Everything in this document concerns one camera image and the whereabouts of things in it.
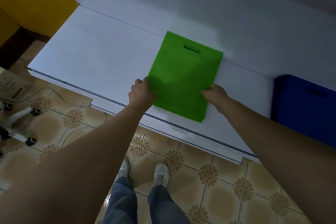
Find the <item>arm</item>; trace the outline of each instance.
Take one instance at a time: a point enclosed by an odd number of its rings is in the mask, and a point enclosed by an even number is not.
[[[0,197],[0,223],[94,223],[155,95],[136,80],[129,105],[36,165]]]
[[[252,111],[218,85],[202,94],[313,223],[335,222],[335,149]]]

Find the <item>green non-woven bag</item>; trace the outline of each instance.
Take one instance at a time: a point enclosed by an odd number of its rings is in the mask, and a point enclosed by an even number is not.
[[[148,74],[154,105],[202,122],[208,101],[201,94],[213,84],[223,52],[167,32]]]

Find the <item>blue jeans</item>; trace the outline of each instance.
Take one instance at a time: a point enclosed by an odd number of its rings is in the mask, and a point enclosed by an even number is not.
[[[162,185],[153,187],[148,195],[152,224],[190,224],[182,209],[174,203]],[[137,224],[137,196],[126,177],[116,180],[111,189],[104,218],[101,224]]]

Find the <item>hand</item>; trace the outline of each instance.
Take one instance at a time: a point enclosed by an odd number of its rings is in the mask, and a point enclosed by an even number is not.
[[[156,94],[149,90],[148,78],[145,77],[142,81],[136,79],[128,93],[128,106],[145,113],[153,105],[155,98]]]
[[[228,95],[226,91],[217,84],[210,85],[210,90],[201,90],[201,93],[209,101],[209,103],[213,104],[217,111],[222,112],[222,105],[226,99],[228,99]]]

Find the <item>white sneaker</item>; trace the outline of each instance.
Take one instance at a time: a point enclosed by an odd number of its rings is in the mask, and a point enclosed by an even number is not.
[[[154,186],[162,185],[166,187],[169,180],[169,170],[164,163],[158,163],[154,171]]]
[[[124,161],[121,164],[121,167],[119,169],[118,175],[115,178],[115,180],[117,180],[119,177],[126,177],[126,178],[128,178],[128,173],[129,173],[129,162],[128,162],[127,158],[124,158]]]

